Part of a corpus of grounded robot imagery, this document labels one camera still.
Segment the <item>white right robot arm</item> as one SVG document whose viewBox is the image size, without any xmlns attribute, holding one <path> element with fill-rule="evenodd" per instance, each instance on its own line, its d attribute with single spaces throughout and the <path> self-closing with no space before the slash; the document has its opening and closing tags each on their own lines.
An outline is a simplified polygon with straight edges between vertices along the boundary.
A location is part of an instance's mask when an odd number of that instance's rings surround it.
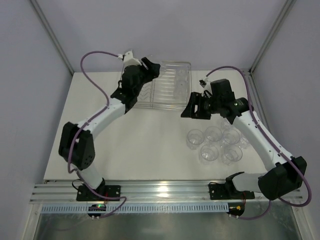
<svg viewBox="0 0 320 240">
<path fill-rule="evenodd" d="M 192 92 L 182 118 L 210 120 L 219 114 L 237 128 L 261 158 L 266 173 L 235 173 L 227 178 L 237 192 L 257 192 L 276 200 L 302 186 L 307 162 L 285 150 L 261 123 L 244 97 L 236 98 L 230 81 L 200 80 L 203 91 Z"/>
</svg>

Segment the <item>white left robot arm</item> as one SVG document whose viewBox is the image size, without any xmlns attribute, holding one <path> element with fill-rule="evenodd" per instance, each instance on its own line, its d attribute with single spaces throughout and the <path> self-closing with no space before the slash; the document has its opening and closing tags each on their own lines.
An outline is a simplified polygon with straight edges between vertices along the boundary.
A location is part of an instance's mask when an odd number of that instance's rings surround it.
<svg viewBox="0 0 320 240">
<path fill-rule="evenodd" d="M 58 154 L 67 162 L 68 172 L 75 171 L 89 190 L 97 191 L 104 183 L 93 164 L 96 137 L 133 108 L 143 86 L 158 78 L 160 69 L 159 63 L 151 62 L 146 57 L 137 63 L 129 63 L 105 106 L 78 123 L 67 122 L 63 126 Z"/>
</svg>

